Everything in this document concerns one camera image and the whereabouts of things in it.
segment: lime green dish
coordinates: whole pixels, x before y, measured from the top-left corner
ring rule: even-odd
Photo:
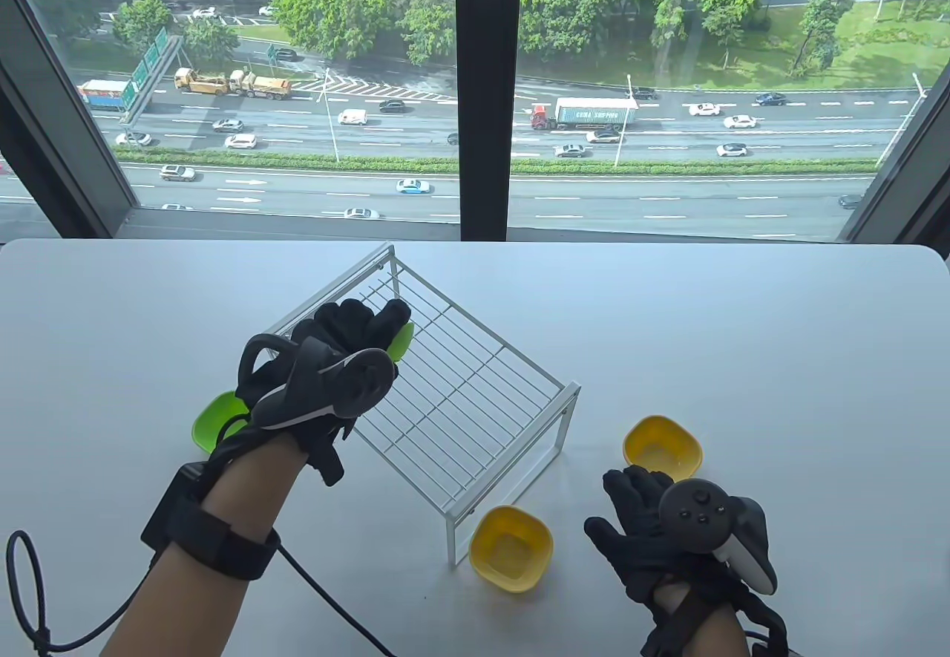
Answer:
[[[244,404],[243,400],[235,396],[233,390],[231,392],[225,392],[223,395],[218,395],[217,398],[214,398],[211,404],[205,407],[204,411],[197,416],[197,419],[191,427],[191,439],[200,449],[210,454],[214,452],[214,447],[217,446],[217,435],[220,433],[221,427],[231,422],[234,417],[247,415],[247,413],[247,405]],[[238,432],[238,430],[244,426],[247,426],[247,422],[244,422],[243,419],[238,419],[237,422],[234,422],[228,427],[224,436],[230,437],[231,434]]]
[[[390,356],[391,361],[399,362],[403,359],[403,355],[406,355],[408,349],[410,349],[410,344],[413,342],[413,335],[415,334],[415,324],[413,322],[408,322],[403,325],[400,331],[396,334],[396,337],[393,338],[393,342],[390,343],[390,346],[386,349],[387,355]]]

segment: green shrub row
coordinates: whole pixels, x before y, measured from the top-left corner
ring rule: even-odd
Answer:
[[[214,167],[250,167],[274,169],[323,169],[324,171],[384,171],[453,174],[458,160],[451,157],[344,157],[339,162],[328,154],[285,154],[284,152],[237,152],[220,149],[128,149],[114,148],[121,162],[151,164],[187,164]],[[584,160],[511,161],[513,174],[813,174],[872,173],[877,169],[870,157],[788,160],[757,162],[635,162],[625,161],[614,167],[611,162]]]

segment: rack leg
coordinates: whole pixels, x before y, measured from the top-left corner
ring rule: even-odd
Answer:
[[[449,517],[445,517],[445,542],[448,543],[448,566],[455,568],[458,565],[455,561],[455,523]]]

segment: white wire shelf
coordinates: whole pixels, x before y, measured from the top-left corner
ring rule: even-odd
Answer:
[[[400,261],[391,243],[268,332],[289,336],[320,305],[347,297],[375,311],[390,298],[403,298],[413,310],[415,335],[399,363],[399,378],[354,432],[445,518],[454,566],[468,552],[468,539],[457,549],[462,521],[556,423],[554,445],[501,503],[518,500],[560,453],[580,386],[557,381],[462,310]]]

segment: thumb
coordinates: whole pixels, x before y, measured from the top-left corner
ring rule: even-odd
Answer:
[[[611,525],[610,521],[602,517],[591,517],[584,521],[584,532],[587,534],[587,538],[591,539],[594,548],[603,553],[604,557],[608,559],[621,539],[617,529]]]

